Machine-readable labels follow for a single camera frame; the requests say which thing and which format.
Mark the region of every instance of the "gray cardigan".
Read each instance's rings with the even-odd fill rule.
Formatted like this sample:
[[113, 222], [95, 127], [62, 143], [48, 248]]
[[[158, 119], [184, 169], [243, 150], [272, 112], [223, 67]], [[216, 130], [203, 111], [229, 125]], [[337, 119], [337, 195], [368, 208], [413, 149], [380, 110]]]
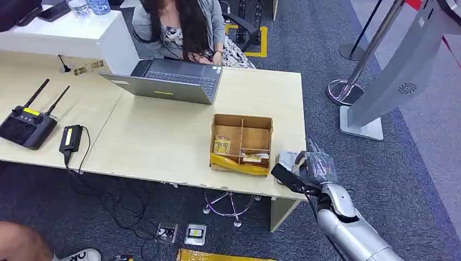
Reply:
[[[218, 0], [198, 0], [202, 8], [205, 19], [208, 25], [208, 42], [211, 50], [214, 50], [214, 45], [217, 42], [224, 43], [225, 40], [225, 25], [222, 17], [221, 4]], [[149, 40], [152, 35], [151, 18], [144, 10], [142, 5], [134, 8], [133, 14], [133, 29], [142, 39]], [[149, 43], [155, 52], [164, 56], [178, 59], [183, 57], [183, 50], [178, 47], [163, 47], [160, 41]]]

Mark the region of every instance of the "cardboard box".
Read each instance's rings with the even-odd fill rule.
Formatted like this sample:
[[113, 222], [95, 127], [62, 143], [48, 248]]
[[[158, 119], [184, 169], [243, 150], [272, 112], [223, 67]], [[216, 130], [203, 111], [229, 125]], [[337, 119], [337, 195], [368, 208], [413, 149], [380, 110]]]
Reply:
[[[230, 138], [230, 150], [228, 154], [214, 153], [214, 142], [217, 135], [223, 135]], [[271, 138], [271, 118], [215, 114], [213, 124], [211, 126], [210, 155], [217, 154], [226, 157], [239, 165], [252, 165], [270, 169]], [[242, 153], [268, 154], [269, 158], [263, 158], [261, 159], [261, 162], [244, 161]], [[228, 168], [212, 164], [211, 162], [210, 167], [216, 170], [230, 170]]]

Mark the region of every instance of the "yellow floor marking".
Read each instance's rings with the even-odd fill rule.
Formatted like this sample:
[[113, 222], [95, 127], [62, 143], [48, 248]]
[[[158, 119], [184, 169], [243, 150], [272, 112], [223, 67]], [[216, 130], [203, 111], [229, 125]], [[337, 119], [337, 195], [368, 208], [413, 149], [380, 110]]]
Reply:
[[[229, 33], [229, 29], [238, 29], [239, 26], [236, 24], [226, 24], [226, 34]], [[266, 58], [267, 57], [267, 27], [266, 26], [261, 26], [259, 28], [261, 31], [261, 49], [259, 53], [257, 52], [245, 52], [246, 56], [250, 57], [261, 57], [261, 58]]]

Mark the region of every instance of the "floor socket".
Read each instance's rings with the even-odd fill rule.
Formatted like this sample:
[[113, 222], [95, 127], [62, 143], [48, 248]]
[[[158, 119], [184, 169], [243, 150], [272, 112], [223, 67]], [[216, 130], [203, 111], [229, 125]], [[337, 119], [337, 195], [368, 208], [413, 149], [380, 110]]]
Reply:
[[205, 244], [206, 225], [188, 224], [184, 243], [187, 245], [203, 246]]
[[161, 222], [157, 229], [159, 243], [174, 244], [178, 233], [178, 223]]

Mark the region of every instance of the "laptop keyboard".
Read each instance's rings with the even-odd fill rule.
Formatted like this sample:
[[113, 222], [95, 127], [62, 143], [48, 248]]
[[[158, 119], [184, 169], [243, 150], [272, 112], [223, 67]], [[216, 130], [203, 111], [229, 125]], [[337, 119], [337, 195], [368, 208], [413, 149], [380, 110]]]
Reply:
[[215, 89], [215, 83], [216, 83], [216, 79], [198, 78], [198, 77], [170, 74], [170, 73], [164, 73], [164, 72], [147, 72], [145, 77], [150, 78], [150, 79], [169, 80], [172, 82], [198, 84], [203, 88], [203, 90], [208, 96], [213, 95], [213, 90]]

